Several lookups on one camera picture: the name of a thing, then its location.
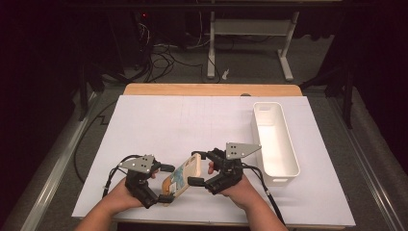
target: gray floor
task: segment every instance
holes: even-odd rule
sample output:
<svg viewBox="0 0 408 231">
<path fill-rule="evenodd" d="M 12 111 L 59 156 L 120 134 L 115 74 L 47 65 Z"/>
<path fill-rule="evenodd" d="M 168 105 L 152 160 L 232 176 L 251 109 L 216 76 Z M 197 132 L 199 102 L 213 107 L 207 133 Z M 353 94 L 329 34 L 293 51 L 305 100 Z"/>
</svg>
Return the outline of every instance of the gray floor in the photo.
<svg viewBox="0 0 408 231">
<path fill-rule="evenodd" d="M 217 40 L 217 69 L 221 75 L 229 69 L 227 79 L 220 82 L 226 84 L 298 85 L 317 74 L 331 40 L 332 38 L 311 41 L 308 37 L 294 39 L 288 53 L 294 81 L 287 83 L 275 53 L 275 50 L 283 45 L 281 38 L 271 38 L 256 43 L 236 40 L 234 46 L 229 38 L 220 38 Z M 161 50 L 165 49 L 163 47 L 156 48 L 158 52 Z M 171 48 L 171 54 L 182 63 L 203 64 L 202 73 L 201 67 L 175 64 L 174 69 L 167 76 L 157 80 L 158 83 L 201 83 L 202 79 L 205 79 L 206 48 L 188 51 Z M 156 64 L 165 65 L 164 61 L 157 61 Z M 154 74 L 157 75 L 160 72 L 161 70 L 156 68 Z M 98 96 L 89 119 L 93 119 L 106 106 L 113 103 L 123 93 L 123 89 L 124 87 L 121 85 L 107 84 L 107 89 Z M 382 139 L 375 123 L 365 109 L 358 91 L 355 90 L 353 96 L 351 118 L 353 129 L 348 130 L 344 128 L 343 121 L 339 118 L 338 110 L 339 102 L 342 101 L 341 97 L 326 98 L 323 89 L 324 86 L 312 87 L 303 93 L 308 96 L 324 143 L 357 223 L 355 227 L 347 229 L 404 230 L 401 225 L 408 227 L 406 220 L 408 218 L 407 175 L 402 171 Z M 110 106 L 102 113 L 102 116 L 105 116 L 105 121 L 109 121 L 114 108 L 115 105 Z M 2 230 L 21 229 L 51 170 L 71 141 L 75 127 L 79 124 L 78 116 L 77 107 L 72 119 L 66 125 L 47 158 L 37 173 L 33 175 L 33 180 L 27 191 L 21 196 Z M 102 118 L 99 117 L 90 125 L 78 145 L 77 163 L 83 178 L 86 178 L 88 174 L 94 155 L 107 129 L 107 125 L 101 124 L 101 121 Z M 71 159 L 64 172 L 64 177 L 42 217 L 38 230 L 72 230 L 79 222 L 79 220 L 71 217 L 71 213 L 81 189 L 82 183 L 75 174 Z M 157 230 L 158 227 L 150 226 L 148 228 Z"/>
</svg>

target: person's arm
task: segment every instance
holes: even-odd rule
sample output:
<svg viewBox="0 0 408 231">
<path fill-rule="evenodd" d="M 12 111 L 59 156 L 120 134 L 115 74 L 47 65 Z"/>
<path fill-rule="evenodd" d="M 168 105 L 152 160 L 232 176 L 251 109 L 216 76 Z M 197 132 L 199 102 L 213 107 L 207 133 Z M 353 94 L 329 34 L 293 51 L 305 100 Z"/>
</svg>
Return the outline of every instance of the person's arm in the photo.
<svg viewBox="0 0 408 231">
<path fill-rule="evenodd" d="M 213 172 L 214 163 L 210 163 L 208 173 L 212 174 Z M 253 188 L 245 175 L 237 185 L 222 191 L 221 194 L 230 197 L 238 207 L 245 211 L 251 231 L 288 230 Z"/>
<path fill-rule="evenodd" d="M 139 207 L 143 205 L 126 189 L 124 178 L 90 210 L 75 230 L 109 230 L 114 215 Z"/>
</svg>

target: white metal frame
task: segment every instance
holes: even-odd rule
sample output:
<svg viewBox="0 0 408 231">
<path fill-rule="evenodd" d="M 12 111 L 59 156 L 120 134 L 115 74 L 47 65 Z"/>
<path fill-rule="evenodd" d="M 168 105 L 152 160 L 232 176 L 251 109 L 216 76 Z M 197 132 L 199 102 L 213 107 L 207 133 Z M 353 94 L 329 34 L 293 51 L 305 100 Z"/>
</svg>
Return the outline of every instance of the white metal frame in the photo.
<svg viewBox="0 0 408 231">
<path fill-rule="evenodd" d="M 286 37 L 283 49 L 277 50 L 285 79 L 292 81 L 293 76 L 286 55 L 292 40 L 299 12 L 293 13 L 291 20 L 249 20 L 249 19 L 217 19 L 211 12 L 210 50 L 208 55 L 207 77 L 216 77 L 216 50 L 214 48 L 216 35 L 251 35 L 251 36 L 281 36 Z"/>
</svg>

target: white plastic bin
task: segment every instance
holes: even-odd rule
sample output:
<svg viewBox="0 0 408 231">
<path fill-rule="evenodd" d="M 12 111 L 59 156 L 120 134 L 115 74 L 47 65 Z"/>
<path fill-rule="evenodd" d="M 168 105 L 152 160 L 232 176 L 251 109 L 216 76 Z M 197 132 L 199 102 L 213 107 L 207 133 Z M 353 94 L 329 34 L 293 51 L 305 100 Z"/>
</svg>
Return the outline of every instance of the white plastic bin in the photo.
<svg viewBox="0 0 408 231">
<path fill-rule="evenodd" d="M 251 121 L 258 168 L 267 186 L 285 186 L 300 172 L 282 107 L 276 102 L 254 104 Z"/>
</svg>

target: table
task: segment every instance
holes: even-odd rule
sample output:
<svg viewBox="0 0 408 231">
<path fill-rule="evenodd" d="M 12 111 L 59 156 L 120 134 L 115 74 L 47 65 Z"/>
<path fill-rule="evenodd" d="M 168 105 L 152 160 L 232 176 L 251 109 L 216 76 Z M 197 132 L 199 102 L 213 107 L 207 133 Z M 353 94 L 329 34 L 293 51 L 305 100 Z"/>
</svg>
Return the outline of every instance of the table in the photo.
<svg viewBox="0 0 408 231">
<path fill-rule="evenodd" d="M 253 96 L 240 97 L 243 93 Z M 101 185 L 104 185 L 110 168 L 117 165 L 122 157 L 150 154 L 148 152 L 152 151 L 158 161 L 176 165 L 187 159 L 187 155 L 194 150 L 210 150 L 205 149 L 209 145 L 223 148 L 223 138 L 249 142 L 251 135 L 245 131 L 250 130 L 246 123 L 251 114 L 242 109 L 253 105 L 253 101 L 277 101 L 286 112 L 293 148 L 300 165 L 299 176 L 288 186 L 269 188 L 288 227 L 342 229 L 354 226 L 354 219 L 322 142 L 310 105 L 307 98 L 301 95 L 299 87 L 293 85 L 129 85 L 116 105 L 73 216 L 84 217 L 97 203 L 99 194 L 102 193 Z M 181 110 L 181 116 L 174 113 L 178 110 Z M 208 112 L 220 112 L 219 116 L 227 122 L 208 116 Z M 211 130 L 213 134 L 208 134 L 206 130 L 209 123 L 214 125 Z M 256 166 L 255 157 L 248 156 L 243 161 Z M 156 180 L 158 182 L 166 178 L 166 175 L 160 175 Z M 259 181 L 256 176 L 250 172 L 247 176 L 260 194 L 267 198 L 261 185 L 257 183 Z M 115 176 L 113 185 L 122 177 L 123 175 Z M 150 186 L 156 192 L 161 185 L 152 183 Z M 132 222 L 246 225 L 244 212 L 237 209 L 228 198 L 208 195 L 202 188 L 189 188 L 165 209 L 156 205 L 143 213 L 140 210 L 130 210 L 119 214 L 116 219 Z"/>
</svg>

